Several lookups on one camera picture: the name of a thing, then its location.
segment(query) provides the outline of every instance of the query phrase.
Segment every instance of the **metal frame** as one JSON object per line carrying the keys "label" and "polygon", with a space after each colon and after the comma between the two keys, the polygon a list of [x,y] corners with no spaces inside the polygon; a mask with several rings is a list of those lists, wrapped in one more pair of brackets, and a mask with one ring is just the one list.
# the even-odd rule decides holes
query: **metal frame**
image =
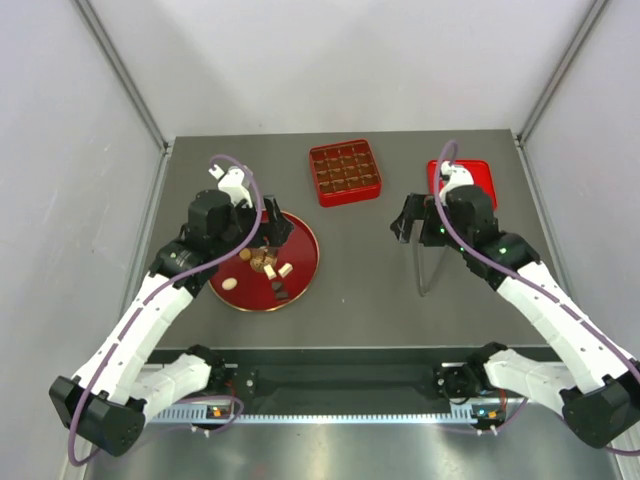
{"label": "metal frame", "polygon": [[120,85],[122,85],[122,88],[129,97],[129,100],[131,100],[133,107],[136,112],[138,112],[138,115],[140,115],[140,119],[149,131],[149,135],[151,135],[154,142],[156,142],[158,147],[160,147],[163,153],[165,153],[169,146],[169,142],[162,135],[160,127],[158,127],[153,115],[149,111],[147,104],[140,94],[140,90],[138,90],[138,87],[131,78],[127,67],[125,67],[122,59],[120,58],[118,51],[104,29],[98,14],[91,5],[91,2],[89,0],[71,0],[71,3],[75,6],[84,23],[89,28],[93,38],[95,38],[96,43],[111,66],[113,73],[120,81]]}
{"label": "metal frame", "polygon": [[[153,115],[151,114],[149,108],[147,107],[139,89],[137,88],[137,86],[135,85],[135,82],[131,78],[131,75],[129,74],[127,68],[125,67],[122,59],[120,58],[116,48],[113,45],[113,42],[111,41],[109,35],[105,31],[104,26],[102,25],[95,9],[91,5],[90,0],[71,0],[71,3],[77,8],[80,16],[82,17],[83,21],[85,22],[90,32],[92,33],[101,51],[105,55],[105,58],[108,64],[110,65],[114,74],[118,78],[120,84],[122,85],[122,88],[125,90],[132,105],[140,115],[140,118],[143,121],[144,125],[146,126],[149,134],[153,138],[154,142],[162,149],[162,152],[163,152],[163,157],[161,159],[161,162],[158,165],[158,171],[154,181],[154,186],[150,193],[149,206],[147,209],[147,213],[142,222],[142,226],[139,232],[139,238],[136,245],[136,254],[135,254],[133,265],[131,267],[130,278],[126,286],[126,292],[124,294],[124,299],[123,299],[123,307],[125,307],[131,300],[132,296],[135,294],[139,278],[144,268],[143,262],[146,257],[145,254],[148,248],[150,232],[152,231],[154,219],[156,216],[160,193],[164,185],[166,167],[171,154],[171,148],[168,141],[164,138],[160,128],[158,127],[157,122],[153,118]],[[534,194],[536,208],[538,209],[538,214],[542,222],[545,237],[547,239],[549,248],[553,256],[553,262],[556,266],[557,273],[560,277],[560,283],[562,284],[563,288],[565,288],[568,292],[572,291],[572,289],[570,288],[571,286],[569,283],[569,278],[566,273],[565,266],[562,262],[562,257],[561,255],[559,255],[559,252],[558,252],[557,241],[555,239],[555,234],[553,232],[552,226],[549,222],[546,205],[542,200],[542,196],[538,188],[538,183],[535,178],[535,174],[533,173],[533,170],[530,165],[530,160],[526,151],[526,142],[531,137],[532,132],[534,131],[537,124],[539,123],[542,115],[544,114],[550,102],[552,101],[553,97],[555,96],[556,92],[558,91],[559,86],[561,85],[562,81],[566,77],[567,72],[569,71],[575,59],[577,58],[578,54],[582,50],[587,38],[593,32],[594,28],[597,25],[598,20],[602,17],[602,14],[604,13],[609,3],[610,3],[610,0],[594,0],[593,1],[591,7],[589,8],[588,12],[583,18],[580,24],[580,27],[575,32],[571,42],[569,43],[568,47],[564,51],[556,69],[554,70],[545,88],[543,89],[540,97],[538,98],[530,114],[528,115],[522,130],[520,131],[519,134],[516,135],[516,139],[515,139],[516,146],[518,148],[518,151],[520,152],[520,156],[523,162],[523,166],[525,167],[525,172],[527,174],[527,180],[529,182],[529,186],[531,188],[531,191]],[[425,295],[426,293],[428,293],[431,284],[437,278],[438,272],[440,270],[440,265],[443,263],[445,254],[444,253],[442,254],[442,257],[440,258],[438,263],[438,267],[436,267],[436,269],[432,274],[431,280],[428,282],[426,282],[425,279],[423,278],[421,256],[418,256],[418,255],[416,255],[418,287],[419,287],[420,294]],[[407,357],[407,355],[408,357],[405,360],[412,359],[412,361],[415,361],[420,359],[421,364],[422,364],[422,361],[427,361],[428,359],[429,361],[427,362],[427,365],[433,364],[432,362],[435,360],[435,358],[433,357],[434,355],[436,357],[440,357],[441,355],[446,356],[446,360],[444,359],[444,357],[440,357],[440,361],[462,361],[463,354],[466,354],[467,351],[468,351],[467,348],[380,349],[377,352],[370,349],[338,349],[338,350],[316,349],[316,350],[308,350],[308,351],[292,349],[290,351],[288,350],[265,350],[265,351],[237,350],[237,351],[227,351],[225,353],[226,355],[230,357],[235,357],[236,359],[241,357],[243,363],[248,361],[250,363],[253,363],[254,366],[257,366],[256,363],[262,363],[262,361],[258,361],[258,360],[264,359],[264,356],[267,356],[269,357],[268,364],[271,368],[273,368],[274,361],[276,363],[281,363],[280,361],[278,361],[278,356],[283,356],[283,358],[288,358],[292,355],[295,357],[295,356],[300,356],[302,354],[305,354],[303,355],[303,357],[305,358],[305,361],[309,362],[309,361],[313,361],[314,358],[316,360],[319,360],[318,355],[320,355],[325,359],[333,359],[332,361],[334,364],[336,363],[337,357],[340,357],[340,358],[348,357],[350,359],[349,363],[351,363],[351,360],[355,360],[358,362],[358,364],[360,364],[363,358],[367,357],[371,362],[369,364],[369,367],[372,368],[373,370],[378,370],[379,368],[384,366],[388,368],[389,365],[392,365],[392,364],[396,364],[397,366],[398,362],[401,362],[404,357]],[[547,356],[549,351],[551,351],[551,349],[549,348],[541,348],[539,350],[539,352],[544,352],[543,356]],[[162,350],[154,353],[156,355],[156,358],[155,358],[156,363],[158,362],[158,360],[160,360],[161,362],[163,360],[166,361],[166,358],[160,359],[159,357],[167,357],[167,354],[168,356],[172,356],[175,354],[175,352],[167,352]],[[391,354],[391,353],[393,354],[392,356],[394,357],[394,360],[393,361],[389,361],[388,359],[385,360],[384,357],[386,356],[386,354]],[[539,355],[536,355],[535,350],[533,352],[527,352],[527,353],[528,354],[533,353],[534,357],[539,356]],[[291,365],[299,366],[300,364],[298,363],[298,360],[299,359],[297,359],[293,364],[290,364],[289,366],[287,366],[286,369],[290,370]],[[337,367],[336,368],[337,372],[344,371],[344,365],[334,365],[334,366]],[[82,442],[82,444],[78,446],[80,449],[89,448],[86,442]],[[623,473],[627,473],[627,472],[632,473],[629,470],[625,472],[624,470],[626,469],[622,469],[622,470],[623,470]],[[85,473],[85,469],[70,469],[68,468],[68,463],[65,462],[60,472],[59,478],[61,479],[78,478],[79,479],[84,477],[84,473]]]}
{"label": "metal frame", "polygon": [[[219,406],[227,406],[229,402],[219,402]],[[211,403],[175,403],[156,415],[149,423],[184,425],[185,423],[203,425],[221,425],[228,420],[218,420],[208,415]],[[372,424],[406,424],[406,425],[473,425],[478,419],[473,415],[471,403],[464,405],[451,404],[447,413],[414,413],[391,415],[261,415],[243,414],[237,421],[239,425],[372,425]]]}
{"label": "metal frame", "polygon": [[517,139],[522,145],[526,144],[527,140],[531,137],[533,130],[536,128],[540,118],[551,103],[551,100],[558,91],[558,88],[562,84],[567,72],[578,57],[578,54],[582,51],[582,47],[610,3],[611,0],[594,0],[591,4],[591,7],[580,22],[580,26],[573,35],[569,45],[562,54],[551,78],[531,109],[531,113],[527,116],[522,130],[517,135]]}

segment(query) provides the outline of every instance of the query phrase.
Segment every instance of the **white wall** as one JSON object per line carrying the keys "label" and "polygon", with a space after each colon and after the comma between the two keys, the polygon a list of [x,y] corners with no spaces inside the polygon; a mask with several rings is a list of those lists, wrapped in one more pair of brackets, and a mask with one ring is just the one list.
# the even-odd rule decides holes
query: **white wall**
{"label": "white wall", "polygon": [[2,477],[56,478],[48,397],[117,321],[158,148],[70,1],[0,7]]}
{"label": "white wall", "polygon": [[640,3],[605,11],[528,144],[579,302],[640,355]]}
{"label": "white wall", "polygon": [[522,127],[591,0],[93,0],[165,136]]}

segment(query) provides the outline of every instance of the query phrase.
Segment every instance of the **snack piece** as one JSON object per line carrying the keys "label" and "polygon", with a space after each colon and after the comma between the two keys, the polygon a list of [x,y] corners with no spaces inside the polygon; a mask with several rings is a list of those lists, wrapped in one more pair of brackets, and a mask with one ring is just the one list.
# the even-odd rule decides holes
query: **snack piece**
{"label": "snack piece", "polygon": [[245,262],[251,260],[251,250],[249,250],[248,248],[243,248],[238,255]]}
{"label": "snack piece", "polygon": [[276,293],[276,300],[289,300],[289,292],[287,292],[286,290],[281,290],[278,293]]}
{"label": "snack piece", "polygon": [[278,270],[278,273],[280,274],[280,276],[282,278],[286,277],[287,275],[289,275],[291,272],[293,271],[293,265],[291,265],[290,263],[285,263],[280,270]]}
{"label": "snack piece", "polygon": [[273,280],[274,278],[277,277],[275,270],[273,269],[273,267],[271,265],[265,265],[264,266],[264,273],[267,274],[267,278],[269,280]]}
{"label": "snack piece", "polygon": [[233,290],[237,285],[238,281],[233,277],[227,278],[222,282],[222,288],[224,290]]}

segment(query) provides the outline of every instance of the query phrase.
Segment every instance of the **red square tray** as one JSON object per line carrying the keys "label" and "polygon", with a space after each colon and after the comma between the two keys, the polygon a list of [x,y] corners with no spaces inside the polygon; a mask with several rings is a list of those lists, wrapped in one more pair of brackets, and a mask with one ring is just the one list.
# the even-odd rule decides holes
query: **red square tray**
{"label": "red square tray", "polygon": [[382,179],[369,142],[364,139],[313,147],[309,163],[318,202],[323,207],[380,195]]}
{"label": "red square tray", "polygon": [[[429,192],[433,193],[432,185],[433,185],[433,174],[436,170],[437,160],[431,160],[427,163],[427,184],[429,185]],[[456,163],[462,165],[464,168],[469,170],[471,176],[473,177],[473,181],[476,185],[481,187],[487,195],[491,197],[491,202],[493,203],[493,209],[498,208],[498,200],[496,199],[496,191],[493,188],[493,180],[491,179],[491,170],[489,169],[489,164],[484,160],[456,160]],[[442,180],[440,181],[440,188],[444,186]]]}

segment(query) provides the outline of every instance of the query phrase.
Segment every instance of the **red grid tray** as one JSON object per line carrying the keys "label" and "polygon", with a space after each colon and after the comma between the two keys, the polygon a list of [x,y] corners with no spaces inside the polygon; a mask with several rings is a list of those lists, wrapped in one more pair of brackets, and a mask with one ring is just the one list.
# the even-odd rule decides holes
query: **red grid tray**
{"label": "red grid tray", "polygon": [[323,207],[370,200],[380,195],[382,179],[364,139],[314,147],[309,163],[318,202]]}

